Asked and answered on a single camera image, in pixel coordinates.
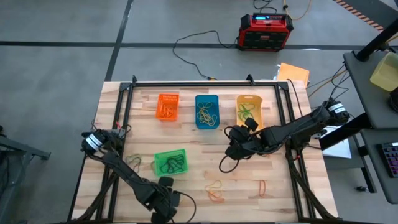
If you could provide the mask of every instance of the wooden table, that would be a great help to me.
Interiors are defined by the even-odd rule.
[[[98,128],[111,129],[119,84],[105,82],[103,85],[95,118]],[[303,113],[309,113],[310,104],[303,83],[295,82],[295,88]],[[295,117],[298,118],[300,112],[297,100],[293,88],[290,86],[289,89]],[[161,122],[155,119],[159,93],[180,94],[176,122]],[[195,96],[202,94],[216,94],[219,97],[221,123],[217,129],[199,130],[195,125]],[[154,153],[185,149],[189,171],[173,176],[173,188],[195,199],[198,208],[193,222],[297,221],[284,147],[268,157],[255,155],[250,160],[241,161],[232,173],[224,174],[218,170],[218,164],[229,143],[223,130],[226,126],[236,124],[236,97],[245,94],[261,96],[264,126],[280,124],[275,90],[267,86],[134,88],[129,117],[132,130],[126,137],[124,156],[140,154],[142,164],[139,175],[157,181],[158,178],[150,167]],[[289,121],[283,91],[281,94],[285,117]],[[311,145],[317,146],[318,141],[313,140]],[[303,153],[312,191],[328,211],[337,216],[321,150],[307,148]],[[223,169],[228,170],[234,165],[235,161],[226,159]],[[103,169],[104,165],[87,158],[72,218],[83,214],[100,191]],[[205,186],[216,180],[222,181],[224,203],[213,203],[205,191]],[[259,196],[260,180],[266,181],[265,198]],[[301,189],[300,192],[303,210],[307,214],[304,193]],[[177,211],[174,220],[187,221],[193,213],[192,201],[182,196]],[[135,199],[132,189],[120,180],[114,222],[150,222],[150,216],[151,213]]]

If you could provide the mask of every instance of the blue basket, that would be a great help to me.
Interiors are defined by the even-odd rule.
[[[220,125],[217,95],[197,95],[195,97],[195,122],[198,129],[216,129]]]

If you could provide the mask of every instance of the concrete floor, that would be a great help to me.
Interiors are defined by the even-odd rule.
[[[305,1],[290,1],[294,16]],[[0,40],[114,42],[127,0],[4,0],[0,2]],[[270,6],[281,11],[282,1]],[[173,43],[186,35],[217,30],[221,41],[232,43],[239,18],[253,13],[243,0],[135,0],[123,42]],[[364,45],[378,32],[332,0],[314,0],[308,15],[294,22],[290,45]],[[216,43],[214,34],[186,40]],[[13,217],[29,223],[66,220],[83,154],[80,133],[90,127],[113,48],[0,47],[0,124],[10,138],[52,152],[49,161],[38,159],[26,173]],[[347,50],[282,50],[278,53],[240,52],[236,49],[177,49],[198,64],[205,75],[220,80],[271,79],[281,62],[311,71],[315,83],[332,76]],[[170,48],[122,48],[113,81],[202,80],[196,70],[175,58]],[[351,80],[339,98],[357,116],[363,112]],[[332,87],[310,99],[312,106],[325,100]],[[363,185],[357,170],[330,170],[330,182],[340,217],[362,222],[395,223],[389,205],[379,193],[353,190]]]

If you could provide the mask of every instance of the keyboard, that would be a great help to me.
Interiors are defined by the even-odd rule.
[[[380,144],[379,150],[390,177],[398,177],[398,142]]]

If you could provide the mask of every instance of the plastic basket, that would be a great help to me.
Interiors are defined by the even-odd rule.
[[[178,94],[159,94],[155,117],[163,121],[176,121],[179,99]]]
[[[155,173],[157,177],[182,174],[188,171],[185,149],[155,154]]]
[[[389,52],[379,62],[371,76],[371,82],[387,91],[398,87],[398,55]]]
[[[263,129],[261,102],[260,96],[239,95],[236,99],[236,124],[244,125],[247,118],[253,118],[259,124],[257,130]]]
[[[195,97],[195,122],[198,129],[216,129],[220,125],[217,95]]]

